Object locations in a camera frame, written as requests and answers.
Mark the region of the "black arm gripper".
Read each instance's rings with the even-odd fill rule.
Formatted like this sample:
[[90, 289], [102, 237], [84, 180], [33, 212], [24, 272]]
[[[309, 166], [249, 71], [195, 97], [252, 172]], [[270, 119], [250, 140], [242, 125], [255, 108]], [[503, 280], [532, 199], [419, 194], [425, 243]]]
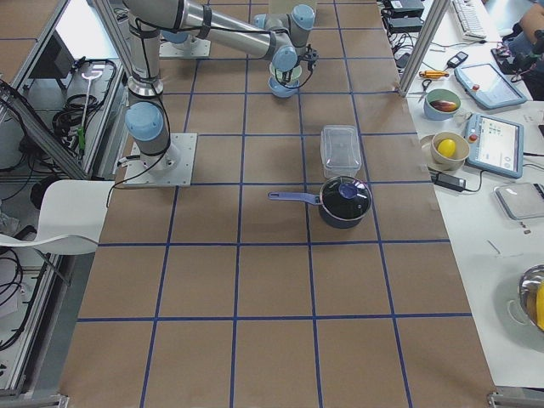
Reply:
[[320, 55], [318, 51], [310, 44], [307, 44], [304, 52], [298, 56], [298, 63], [300, 65], [305, 64], [307, 66], [307, 70], [312, 71], [315, 68], [319, 58]]

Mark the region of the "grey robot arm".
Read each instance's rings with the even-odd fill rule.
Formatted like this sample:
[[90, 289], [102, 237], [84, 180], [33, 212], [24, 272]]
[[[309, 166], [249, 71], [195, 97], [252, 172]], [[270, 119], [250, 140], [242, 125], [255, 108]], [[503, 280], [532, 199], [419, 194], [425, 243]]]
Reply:
[[131, 43], [131, 74], [127, 86], [129, 108], [125, 125], [139, 148], [140, 176], [171, 176], [181, 167], [162, 101], [160, 37], [217, 42], [269, 62], [269, 89], [289, 98], [303, 86], [301, 64], [312, 71], [319, 58], [308, 43], [315, 11], [298, 4], [288, 14], [259, 14], [252, 24], [214, 11], [194, 1], [126, 1]]

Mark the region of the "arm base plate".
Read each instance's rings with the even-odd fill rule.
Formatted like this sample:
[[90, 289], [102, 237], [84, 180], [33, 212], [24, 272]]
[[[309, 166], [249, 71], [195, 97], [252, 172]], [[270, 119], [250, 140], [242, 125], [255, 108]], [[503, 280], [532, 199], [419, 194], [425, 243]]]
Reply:
[[196, 155], [197, 133], [172, 133], [164, 156], [142, 155], [133, 142], [123, 184], [130, 188], [189, 187]]
[[188, 37], [182, 43], [163, 41], [159, 55], [162, 59], [197, 60], [207, 59], [210, 55], [211, 42]]

